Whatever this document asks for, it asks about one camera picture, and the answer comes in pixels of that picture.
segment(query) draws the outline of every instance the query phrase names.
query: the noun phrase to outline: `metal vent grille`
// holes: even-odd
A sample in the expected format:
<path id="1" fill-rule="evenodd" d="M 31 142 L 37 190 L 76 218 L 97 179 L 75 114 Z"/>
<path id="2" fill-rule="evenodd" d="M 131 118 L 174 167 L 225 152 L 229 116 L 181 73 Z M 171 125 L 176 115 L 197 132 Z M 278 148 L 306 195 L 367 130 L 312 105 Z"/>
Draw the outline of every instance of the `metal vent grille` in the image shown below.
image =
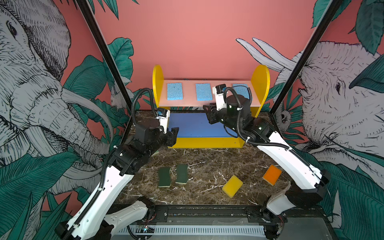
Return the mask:
<path id="1" fill-rule="evenodd" d="M 136 235 L 147 235 L 137 225 L 129 226 Z M 206 226 L 206 225 L 151 225 L 155 228 L 155 235 L 242 235 L 253 237 L 264 237 L 263 226 Z M 119 235 L 129 234 L 127 228 L 117 233 Z"/>

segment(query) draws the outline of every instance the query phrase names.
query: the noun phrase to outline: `wall mural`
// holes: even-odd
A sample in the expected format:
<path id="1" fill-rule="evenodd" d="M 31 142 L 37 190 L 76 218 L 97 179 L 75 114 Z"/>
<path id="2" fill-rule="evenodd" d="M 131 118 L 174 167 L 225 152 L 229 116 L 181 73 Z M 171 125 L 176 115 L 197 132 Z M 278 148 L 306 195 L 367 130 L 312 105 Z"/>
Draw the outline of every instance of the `wall mural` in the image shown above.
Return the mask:
<path id="1" fill-rule="evenodd" d="M 317 0 L 313 26 L 328 2 Z M 350 2 L 344 0 L 334 19 Z M 384 2 L 363 0 L 349 32 L 360 43 L 319 42 L 275 114 L 286 142 L 309 163 L 331 172 L 329 194 L 320 204 L 343 240 L 384 235 L 384 55 L 376 52 L 383 32 Z M 267 58 L 237 41 L 259 63 L 280 72 L 268 96 L 275 100 L 301 53 L 290 60 L 253 38 Z"/>
<path id="2" fill-rule="evenodd" d="M 94 56 L 60 84 L 71 35 L 52 0 L 0 1 L 0 20 L 0 239 L 58 239 L 55 226 L 75 212 L 65 211 L 70 196 L 55 196 L 76 191 L 85 203 L 130 112 Z M 117 63 L 124 60 L 120 71 L 129 83 L 131 41 L 118 38 L 109 48 Z M 106 85 L 111 105 L 97 99 Z M 87 128 L 89 119 L 103 126 L 101 140 Z"/>

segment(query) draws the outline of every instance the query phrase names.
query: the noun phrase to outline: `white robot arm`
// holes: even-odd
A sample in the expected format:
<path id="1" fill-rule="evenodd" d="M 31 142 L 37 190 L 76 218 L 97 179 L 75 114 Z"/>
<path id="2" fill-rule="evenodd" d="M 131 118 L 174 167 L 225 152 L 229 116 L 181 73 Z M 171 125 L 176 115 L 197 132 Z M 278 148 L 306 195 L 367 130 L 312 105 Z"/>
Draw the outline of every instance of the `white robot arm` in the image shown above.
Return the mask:
<path id="1" fill-rule="evenodd" d="M 223 93 L 223 88 L 225 85 L 213 89 L 220 105 L 219 111 L 216 104 L 204 105 L 208 121 L 211 124 L 221 122 L 234 129 L 240 138 L 268 154 L 293 179 L 292 185 L 269 198 L 259 215 L 271 221 L 292 207 L 307 209 L 320 202 L 330 174 L 305 162 L 269 123 L 252 117 L 249 99 L 237 95 L 233 88 L 227 88 Z M 233 95 L 226 98 L 226 91 Z M 61 239 L 87 240 L 95 236 L 97 239 L 110 239 L 129 224 L 153 217 L 154 204 L 145 197 L 113 214 L 107 214 L 107 211 L 134 173 L 161 145 L 173 146 L 176 143 L 178 128 L 167 129 L 169 110 L 159 108 L 157 111 L 156 119 L 136 124 L 135 137 L 129 145 L 120 145 L 109 154 L 103 182 L 72 219 L 57 226 L 56 233 Z"/>

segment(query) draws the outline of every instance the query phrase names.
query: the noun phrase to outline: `blue sponge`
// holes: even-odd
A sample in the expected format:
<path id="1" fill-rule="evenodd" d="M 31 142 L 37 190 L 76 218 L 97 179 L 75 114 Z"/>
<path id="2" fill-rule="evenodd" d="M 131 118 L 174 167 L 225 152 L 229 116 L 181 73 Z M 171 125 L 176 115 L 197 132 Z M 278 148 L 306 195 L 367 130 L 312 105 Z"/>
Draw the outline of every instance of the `blue sponge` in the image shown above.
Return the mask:
<path id="1" fill-rule="evenodd" d="M 249 99 L 249 93 L 248 93 L 248 90 L 245 87 L 235 87 L 235 86 L 246 86 L 246 87 L 248 87 L 247 84 L 245 84 L 245 83 L 232 84 L 232 87 L 234 87 L 234 90 L 236 91 L 237 94 L 243 95 L 243 97 Z"/>
<path id="2" fill-rule="evenodd" d="M 183 88 L 181 83 L 167 83 L 167 100 L 182 100 Z"/>
<path id="3" fill-rule="evenodd" d="M 210 83 L 196 83 L 196 95 L 198 101 L 212 100 L 212 90 Z"/>

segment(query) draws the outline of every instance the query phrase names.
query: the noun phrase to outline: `brown marble surface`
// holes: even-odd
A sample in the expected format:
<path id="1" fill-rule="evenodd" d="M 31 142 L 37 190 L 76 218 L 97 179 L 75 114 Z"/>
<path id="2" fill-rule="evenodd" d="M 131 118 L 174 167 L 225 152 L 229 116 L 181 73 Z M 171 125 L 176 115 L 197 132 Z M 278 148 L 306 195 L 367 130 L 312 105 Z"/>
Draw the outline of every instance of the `brown marble surface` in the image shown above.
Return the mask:
<path id="1" fill-rule="evenodd" d="M 150 112 L 136 114 L 140 120 L 152 117 Z M 266 114 L 262 118 L 269 120 Z M 187 184 L 177 184 L 176 166 L 188 164 Z M 262 179 L 273 164 L 282 170 L 268 155 L 248 144 L 243 148 L 229 149 L 168 149 L 159 153 L 140 169 L 117 197 L 116 204 L 131 204 L 144 195 L 156 204 L 262 204 L 268 196 L 285 188 L 291 178 L 283 171 L 279 180 L 271 186 Z M 159 188 L 157 171 L 171 167 L 171 186 Z M 222 191 L 232 175 L 243 181 L 242 187 L 231 199 Z"/>

